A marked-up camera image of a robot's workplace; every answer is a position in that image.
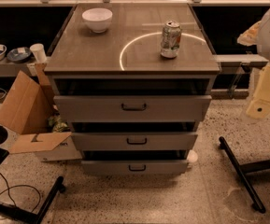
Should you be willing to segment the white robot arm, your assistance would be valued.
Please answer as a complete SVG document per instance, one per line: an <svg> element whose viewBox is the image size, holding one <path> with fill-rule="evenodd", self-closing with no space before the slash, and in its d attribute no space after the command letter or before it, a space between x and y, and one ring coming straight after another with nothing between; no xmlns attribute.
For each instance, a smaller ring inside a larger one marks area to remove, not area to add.
<svg viewBox="0 0 270 224"><path fill-rule="evenodd" d="M257 53L267 60L260 71L246 115L252 119L264 119L270 113L270 8L263 17L237 38L244 46L255 45Z"/></svg>

